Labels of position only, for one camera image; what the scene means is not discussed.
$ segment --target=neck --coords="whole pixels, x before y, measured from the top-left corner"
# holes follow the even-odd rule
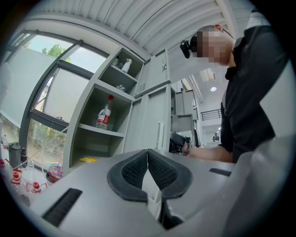
[[[234,46],[235,46],[235,42],[236,42],[236,40],[233,40],[232,48],[231,48],[231,54],[230,54],[230,59],[229,59],[228,65],[227,65],[229,68],[232,68],[232,67],[235,67],[236,66],[236,64],[234,62],[234,56],[233,56],[233,53],[232,53],[232,51],[234,49]]]

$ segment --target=black shirt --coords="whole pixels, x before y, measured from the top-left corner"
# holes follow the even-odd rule
[[[234,46],[236,67],[228,68],[225,108],[221,103],[221,146],[233,152],[233,161],[275,136],[259,102],[276,82],[288,57],[270,26],[244,31]]]

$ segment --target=cabinet vent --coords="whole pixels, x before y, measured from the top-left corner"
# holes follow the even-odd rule
[[[140,85],[139,90],[138,90],[138,93],[144,91],[145,90],[145,87],[146,87],[146,83],[143,83],[142,85]]]

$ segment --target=ear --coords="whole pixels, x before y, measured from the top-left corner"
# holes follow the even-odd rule
[[[214,26],[218,31],[223,32],[223,27],[221,25],[215,25]]]

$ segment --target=white cable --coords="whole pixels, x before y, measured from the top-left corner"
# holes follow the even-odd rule
[[[67,130],[68,129],[68,127],[66,127],[65,129],[63,129],[62,131],[60,131],[57,135],[55,135],[50,141],[48,141],[46,144],[44,144],[44,145],[42,145],[42,147],[34,154],[34,155],[32,155],[31,157],[28,157],[27,158],[27,160],[25,161],[25,162],[23,162],[23,163],[20,163],[17,167],[15,167],[15,168],[18,168],[18,167],[20,167],[22,164],[25,164],[25,163],[27,163],[28,162],[28,160],[30,160],[30,159],[32,159],[37,153],[39,153],[43,148],[44,148],[44,146],[46,146],[46,145],[48,145],[48,144],[50,144],[57,136],[59,136],[62,132],[64,132],[65,130]],[[43,156],[42,156],[42,164],[41,164],[42,166],[41,166],[41,169],[42,169],[42,171],[43,171]]]

